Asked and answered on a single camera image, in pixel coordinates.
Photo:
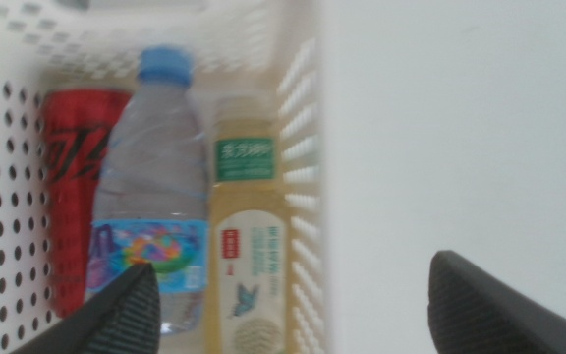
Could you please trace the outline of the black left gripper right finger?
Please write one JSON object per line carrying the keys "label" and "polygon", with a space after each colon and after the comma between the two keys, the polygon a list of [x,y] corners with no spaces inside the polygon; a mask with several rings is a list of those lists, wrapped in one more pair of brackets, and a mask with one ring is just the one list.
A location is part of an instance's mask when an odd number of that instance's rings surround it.
{"label": "black left gripper right finger", "polygon": [[566,319],[450,250],[430,262],[427,323],[439,353],[566,354]]}

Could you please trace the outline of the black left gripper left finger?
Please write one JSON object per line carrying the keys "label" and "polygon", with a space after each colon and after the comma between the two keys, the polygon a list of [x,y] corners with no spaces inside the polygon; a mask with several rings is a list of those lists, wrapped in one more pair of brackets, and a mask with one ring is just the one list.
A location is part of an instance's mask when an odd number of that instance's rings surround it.
{"label": "black left gripper left finger", "polygon": [[156,354],[160,295],[152,265],[133,265],[16,354]]}

